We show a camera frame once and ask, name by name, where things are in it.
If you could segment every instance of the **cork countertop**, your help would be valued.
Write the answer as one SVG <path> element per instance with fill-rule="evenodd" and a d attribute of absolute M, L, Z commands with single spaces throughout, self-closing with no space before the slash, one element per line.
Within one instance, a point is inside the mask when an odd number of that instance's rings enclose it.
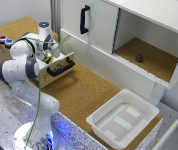
<path fill-rule="evenodd" d="M 25 17 L 0 27 L 0 35 L 5 34 L 13 40 L 25 32 L 38 33 L 38 23 Z M 73 71 L 43 88 L 42 91 L 59 100 L 61 113 L 112 150 L 94 134 L 86 118 L 116 95 L 120 89 L 76 63 Z M 157 115 L 125 150 L 135 149 L 161 119 L 162 115 Z"/>

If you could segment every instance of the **black handle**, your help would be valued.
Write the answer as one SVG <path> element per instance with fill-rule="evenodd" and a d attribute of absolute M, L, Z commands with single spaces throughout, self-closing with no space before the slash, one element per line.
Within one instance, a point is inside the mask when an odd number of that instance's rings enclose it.
<path fill-rule="evenodd" d="M 90 7 L 85 5 L 85 8 L 81 10 L 81 21 L 80 21 L 80 31 L 81 34 L 87 33 L 89 30 L 85 28 L 85 12 L 90 10 Z"/>
<path fill-rule="evenodd" d="M 70 60 L 69 57 L 66 58 L 66 61 L 67 61 L 69 64 L 68 64 L 67 66 L 61 68 L 61 69 L 58 69 L 58 70 L 55 69 L 54 71 L 52 71 L 52 70 L 48 67 L 48 68 L 47 68 L 48 74 L 49 74 L 50 76 L 55 77 L 55 76 L 58 76 L 59 74 L 65 72 L 66 70 L 72 68 L 72 67 L 75 65 L 75 63 L 74 63 L 72 60 Z"/>

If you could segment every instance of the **white plastic bin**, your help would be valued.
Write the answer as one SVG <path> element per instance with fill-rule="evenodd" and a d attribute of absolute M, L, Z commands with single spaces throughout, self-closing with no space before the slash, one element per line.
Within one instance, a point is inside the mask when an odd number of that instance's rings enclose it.
<path fill-rule="evenodd" d="M 111 147 L 124 149 L 158 113 L 158 108 L 123 89 L 86 121 L 94 133 Z"/>

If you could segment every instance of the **cabinet shelf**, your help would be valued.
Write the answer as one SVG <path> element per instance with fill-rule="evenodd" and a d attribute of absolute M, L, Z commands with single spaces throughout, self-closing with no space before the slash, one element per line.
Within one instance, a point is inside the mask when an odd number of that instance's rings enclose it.
<path fill-rule="evenodd" d="M 177 57 L 136 37 L 115 50 L 114 53 L 166 82 L 170 82 L 178 63 Z M 136 61 L 137 55 L 143 56 L 143 61 L 141 63 Z"/>

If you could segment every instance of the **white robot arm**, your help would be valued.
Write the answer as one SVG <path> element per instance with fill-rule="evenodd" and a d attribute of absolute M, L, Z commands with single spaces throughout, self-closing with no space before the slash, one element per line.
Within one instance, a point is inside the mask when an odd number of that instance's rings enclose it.
<path fill-rule="evenodd" d="M 28 38 L 32 49 L 35 49 L 35 54 L 38 51 L 52 51 L 58 46 L 57 44 L 49 44 L 44 42 L 55 42 L 52 37 L 52 31 L 48 23 L 39 24 L 39 35 L 26 34 L 24 38 Z M 39 89 L 29 83 L 27 80 L 32 80 L 39 75 L 39 65 L 36 59 L 32 56 L 32 52 L 25 40 L 18 40 L 10 50 L 13 60 L 0 62 L 0 79 L 6 84 L 12 86 L 14 94 L 22 101 L 30 103 L 37 107 L 39 100 Z M 35 121 L 35 125 L 28 143 L 28 147 L 32 150 L 39 149 L 37 143 L 44 139 L 52 130 L 51 115 L 55 114 L 60 107 L 59 101 L 54 97 L 45 93 L 41 93 L 40 111 Z M 30 135 L 31 129 L 24 137 L 24 144 Z"/>

